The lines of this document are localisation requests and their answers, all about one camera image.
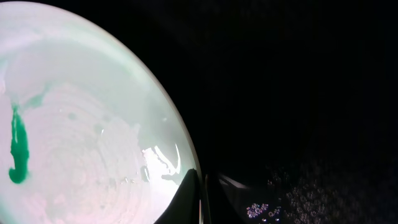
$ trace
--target white bowl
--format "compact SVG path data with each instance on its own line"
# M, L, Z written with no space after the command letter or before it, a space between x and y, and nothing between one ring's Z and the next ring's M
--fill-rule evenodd
M12 103L29 140L20 184ZM165 177L196 164L170 98L123 44L63 9L0 3L0 223L154 223L178 189Z

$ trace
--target white plate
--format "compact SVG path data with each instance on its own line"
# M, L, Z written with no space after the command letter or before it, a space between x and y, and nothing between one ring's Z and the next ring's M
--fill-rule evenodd
M29 140L20 184L12 103ZM114 37L56 7L0 4L1 223L153 223L194 152L163 88Z

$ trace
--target black background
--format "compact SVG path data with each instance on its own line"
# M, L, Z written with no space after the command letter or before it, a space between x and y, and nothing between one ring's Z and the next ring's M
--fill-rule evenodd
M40 2L94 22L149 67L182 115L204 174L263 185L265 165L324 159L382 179L396 158L393 5Z

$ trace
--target black pointed object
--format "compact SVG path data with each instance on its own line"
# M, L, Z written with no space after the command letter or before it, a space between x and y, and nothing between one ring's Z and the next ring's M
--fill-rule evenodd
M166 211L155 224L198 224L200 186L196 170L190 169Z

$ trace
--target liquid surface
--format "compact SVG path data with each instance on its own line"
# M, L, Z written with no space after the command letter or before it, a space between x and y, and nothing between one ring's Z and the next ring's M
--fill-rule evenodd
M18 113L18 106L13 105L12 111L11 154L14 158L14 168L10 168L9 176L15 184L21 184L28 173L29 145L25 124Z

